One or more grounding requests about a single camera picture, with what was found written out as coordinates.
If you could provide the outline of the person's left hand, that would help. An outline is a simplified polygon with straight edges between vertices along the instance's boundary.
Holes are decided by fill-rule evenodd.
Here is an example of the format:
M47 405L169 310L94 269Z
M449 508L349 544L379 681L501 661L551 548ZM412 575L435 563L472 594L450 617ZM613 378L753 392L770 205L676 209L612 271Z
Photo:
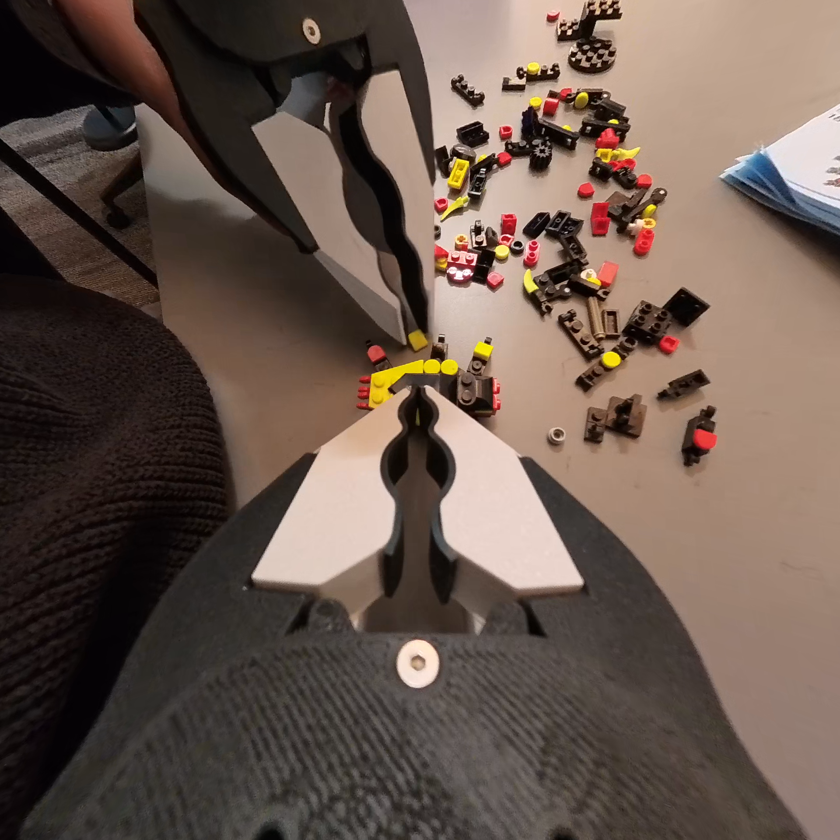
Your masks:
M188 143L207 170L211 162L186 121L167 69L134 19L131 1L58 1L64 19L88 53Z

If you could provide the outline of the pile of lego pieces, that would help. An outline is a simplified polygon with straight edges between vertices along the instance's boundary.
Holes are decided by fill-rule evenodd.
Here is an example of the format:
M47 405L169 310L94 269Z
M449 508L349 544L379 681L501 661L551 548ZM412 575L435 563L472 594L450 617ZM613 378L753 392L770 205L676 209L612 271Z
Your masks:
M518 67L514 78L504 77L501 89L526 91L531 83L556 81L560 73L559 62L530 62ZM585 111L578 129L546 120L556 113L561 102L574 110ZM487 177L507 167L511 160L527 158L531 171L541 172L550 165L554 148L576 151L581 139L590 139L594 154L587 172L590 179L605 184L614 181L632 191L615 192L606 201L591 205L591 235L606 236L611 223L615 222L617 233L626 234L633 240L633 252L646 256L655 240L655 213L668 193L661 187L654 189L651 176L635 170L639 149L622 148L630 129L626 106L602 88L574 90L567 87L548 91L543 100L531 98L521 113L520 139L511 138L513 129L510 125L500 126L498 134L504 148L496 153L476 156L476 150L489 142L490 135L482 121L468 122L456 129L458 141L451 148L443 144L434 150L435 164L441 176L447 179L447 190L455 196L454 199L438 198L435 212L443 222L455 211L479 204L485 194ZM580 239L583 225L582 219L563 209L556 213L539 212L521 226L518 238L515 214L503 213L500 226L495 230L477 219L468 236L455 237L452 248L435 246L434 267L445 273L453 285L472 281L495 289L501 285L503 276L493 269L494 262L509 256L522 256L526 269L523 292L541 316L551 316L556 303L572 296L583 299L589 328L573 309L560 313L557 323L581 355L591 362L575 380L578 387L588 392L604 375L623 364L640 343L656 345L663 353L671 354L679 347L679 339L668 335L669 328L674 323L690 326L709 306L683 287L663 307L640 301L620 328L615 310L603 307L613 288L618 266L605 261L598 270L589 267L587 251ZM559 244L565 260L534 275L532 270L539 265L541 254L541 235ZM683 374L670 381L657 394L657 399L679 399L709 383L703 370ZM640 395L614 396L605 410L590 407L584 440L600 444L606 430L639 437L647 411L640 401ZM716 446L716 412L714 406L706 406L688 421L680 447L684 466L698 465Z

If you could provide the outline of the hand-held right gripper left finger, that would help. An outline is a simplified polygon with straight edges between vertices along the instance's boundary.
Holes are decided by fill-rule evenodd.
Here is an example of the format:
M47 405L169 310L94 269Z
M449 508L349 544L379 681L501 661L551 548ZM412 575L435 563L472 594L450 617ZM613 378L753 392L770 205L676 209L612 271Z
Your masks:
M332 599L351 616L382 598L410 613L419 577L396 486L416 395L399 392L320 447L253 569L255 588Z

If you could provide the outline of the office chair base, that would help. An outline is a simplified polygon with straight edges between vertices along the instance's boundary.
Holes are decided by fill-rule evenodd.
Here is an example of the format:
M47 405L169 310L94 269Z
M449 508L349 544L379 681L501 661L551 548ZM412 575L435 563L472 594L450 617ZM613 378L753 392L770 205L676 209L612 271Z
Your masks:
M115 152L126 149L138 139L134 107L95 107L85 116L81 131L85 143L93 151ZM142 179L141 153L136 151L100 194L104 219L112 228L124 230L131 225L132 219L117 204L117 200Z

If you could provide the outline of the blue white instruction booklet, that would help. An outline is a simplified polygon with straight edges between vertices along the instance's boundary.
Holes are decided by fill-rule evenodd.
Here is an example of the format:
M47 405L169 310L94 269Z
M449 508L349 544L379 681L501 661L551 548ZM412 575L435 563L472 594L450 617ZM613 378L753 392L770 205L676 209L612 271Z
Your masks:
M777 213L839 235L839 107L738 158L720 179Z

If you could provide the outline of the person's left forearm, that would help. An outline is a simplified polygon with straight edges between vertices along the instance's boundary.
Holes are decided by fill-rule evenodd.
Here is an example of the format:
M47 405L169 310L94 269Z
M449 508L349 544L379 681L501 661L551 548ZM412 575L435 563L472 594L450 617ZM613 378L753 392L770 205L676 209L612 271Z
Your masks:
M139 103L111 84L66 23L51 2L1 2L2 125L89 104Z

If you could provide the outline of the black yellow lego spider model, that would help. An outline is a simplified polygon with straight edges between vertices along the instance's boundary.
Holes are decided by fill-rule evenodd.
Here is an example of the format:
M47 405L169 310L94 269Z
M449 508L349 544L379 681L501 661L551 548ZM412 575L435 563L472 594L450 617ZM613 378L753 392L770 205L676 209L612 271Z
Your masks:
M357 407L372 411L399 391L427 385L471 417L493 417L501 409L501 385L487 373L493 349L491 337L485 337L462 366L449 356L446 336L440 333L430 345L428 358L393 364L382 346L368 342L366 353L373 372L360 378Z

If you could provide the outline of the black metal bar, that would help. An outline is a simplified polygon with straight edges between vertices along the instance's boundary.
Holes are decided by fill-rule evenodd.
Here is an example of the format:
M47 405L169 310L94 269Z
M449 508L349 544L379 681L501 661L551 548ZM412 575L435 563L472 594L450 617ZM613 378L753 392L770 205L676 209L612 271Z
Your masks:
M158 288L157 276L150 267L113 237L109 231L90 217L81 207L75 204L49 179L38 172L32 164L28 163L24 157L4 140L1 140L1 162L35 189L53 207L57 208L72 222L97 240L106 250L122 261L124 265L131 268L132 271L152 285L153 288Z

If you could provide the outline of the black round lego plate assembly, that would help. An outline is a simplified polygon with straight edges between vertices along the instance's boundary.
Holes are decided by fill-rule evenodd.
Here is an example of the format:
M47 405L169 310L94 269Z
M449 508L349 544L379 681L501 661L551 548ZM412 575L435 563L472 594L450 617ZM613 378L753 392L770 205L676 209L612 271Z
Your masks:
M586 74L600 74L614 66L616 47L610 38L599 37L595 27L601 21L623 16L620 1L587 1L577 18L562 18L555 28L560 43L571 42L568 64Z

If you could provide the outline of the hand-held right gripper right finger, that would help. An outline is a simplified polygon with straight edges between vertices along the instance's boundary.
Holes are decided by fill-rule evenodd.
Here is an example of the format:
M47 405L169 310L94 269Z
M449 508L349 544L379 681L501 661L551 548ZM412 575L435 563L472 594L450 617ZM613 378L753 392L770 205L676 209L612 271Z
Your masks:
M428 438L429 572L438 601L485 620L498 603L568 595L584 587L523 460L445 400L418 388Z

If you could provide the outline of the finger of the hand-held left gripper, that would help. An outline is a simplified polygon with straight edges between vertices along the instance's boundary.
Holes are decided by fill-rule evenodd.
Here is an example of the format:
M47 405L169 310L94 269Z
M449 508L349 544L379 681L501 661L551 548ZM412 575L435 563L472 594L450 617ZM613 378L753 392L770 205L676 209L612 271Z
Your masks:
M293 80L288 98L253 132L314 237L317 261L371 319L399 344L414 331L385 242L373 188L352 167L339 135L347 99L328 101L328 79Z
M375 73L359 98L374 173L384 178L382 222L416 329L428 330L434 299L433 180L399 70Z

